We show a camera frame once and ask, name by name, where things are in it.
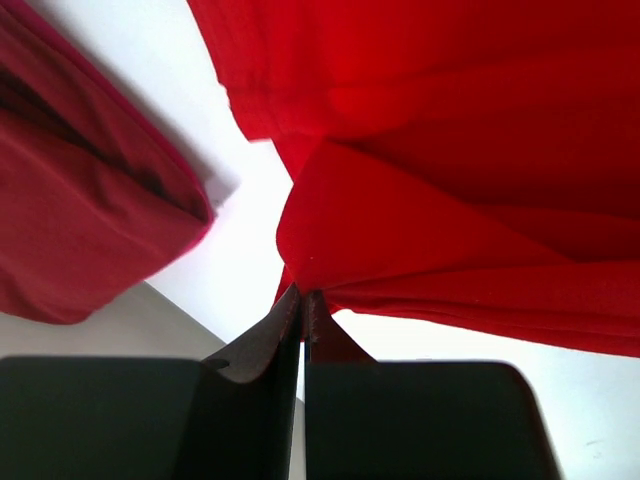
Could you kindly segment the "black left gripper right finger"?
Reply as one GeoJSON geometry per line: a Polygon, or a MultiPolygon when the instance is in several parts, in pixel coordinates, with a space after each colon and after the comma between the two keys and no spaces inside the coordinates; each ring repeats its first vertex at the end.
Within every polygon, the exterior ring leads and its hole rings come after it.
{"type": "Polygon", "coordinates": [[[310,479],[558,479],[532,389],[495,361],[383,362],[304,300],[310,479]]]}

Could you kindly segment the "bright red t shirt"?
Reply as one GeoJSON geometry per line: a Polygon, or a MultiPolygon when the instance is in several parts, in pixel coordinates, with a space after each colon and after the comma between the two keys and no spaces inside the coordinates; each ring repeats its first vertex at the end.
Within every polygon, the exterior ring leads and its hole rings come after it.
{"type": "Polygon", "coordinates": [[[639,353],[635,1],[193,1],[332,311],[639,353]]]}

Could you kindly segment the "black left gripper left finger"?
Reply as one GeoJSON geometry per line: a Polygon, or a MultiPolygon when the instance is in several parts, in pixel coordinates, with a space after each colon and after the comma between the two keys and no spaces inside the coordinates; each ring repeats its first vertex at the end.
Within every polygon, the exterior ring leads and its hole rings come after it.
{"type": "Polygon", "coordinates": [[[13,356],[1,362],[5,479],[284,479],[301,299],[289,288],[202,360],[13,356]]]}

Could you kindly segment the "dark red t shirt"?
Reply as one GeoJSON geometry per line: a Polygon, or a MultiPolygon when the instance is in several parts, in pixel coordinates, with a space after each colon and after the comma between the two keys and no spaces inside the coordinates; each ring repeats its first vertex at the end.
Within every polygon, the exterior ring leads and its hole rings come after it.
{"type": "Polygon", "coordinates": [[[23,1],[1,5],[1,309],[84,321],[214,214],[190,165],[23,1]]]}

